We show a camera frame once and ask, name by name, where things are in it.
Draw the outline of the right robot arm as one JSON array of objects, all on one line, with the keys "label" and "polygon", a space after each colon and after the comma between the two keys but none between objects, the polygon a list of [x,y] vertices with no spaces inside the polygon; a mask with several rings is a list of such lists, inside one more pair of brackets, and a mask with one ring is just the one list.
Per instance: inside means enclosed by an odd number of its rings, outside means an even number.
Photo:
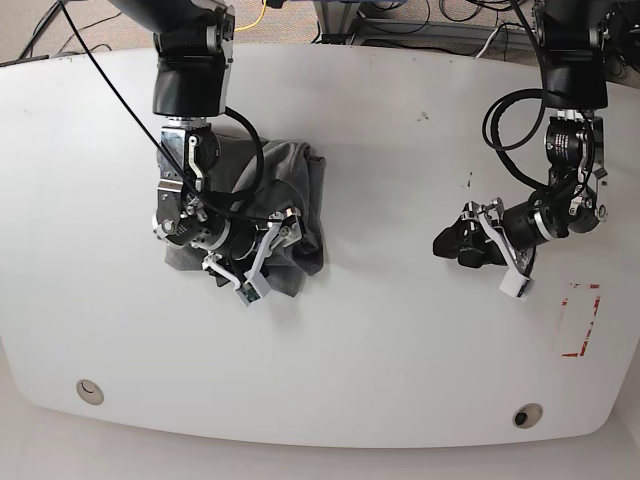
[{"label": "right robot arm", "polygon": [[226,102],[235,14],[222,1],[120,1],[158,55],[153,111],[166,118],[155,235],[178,271],[203,271],[246,301],[297,295],[324,264],[325,163],[300,141],[266,141]]}]

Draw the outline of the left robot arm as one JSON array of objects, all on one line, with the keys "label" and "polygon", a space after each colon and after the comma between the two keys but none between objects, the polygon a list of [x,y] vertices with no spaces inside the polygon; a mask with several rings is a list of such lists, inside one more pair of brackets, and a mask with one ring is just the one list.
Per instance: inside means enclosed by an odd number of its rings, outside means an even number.
[{"label": "left robot arm", "polygon": [[[607,215],[599,191],[607,175],[604,167],[604,127],[598,111],[608,105],[604,73],[608,1],[537,1],[528,20],[518,2],[511,4],[538,61],[541,86],[521,89],[496,100],[482,123],[485,143],[502,166],[532,191],[510,208],[500,199],[485,205],[467,203],[453,225],[433,241],[435,256],[478,269],[506,266],[527,276],[538,246],[586,233]],[[510,157],[531,140],[506,145],[500,121],[518,102],[537,100],[541,125],[554,110],[544,137],[548,179],[541,182],[525,174]]]}]

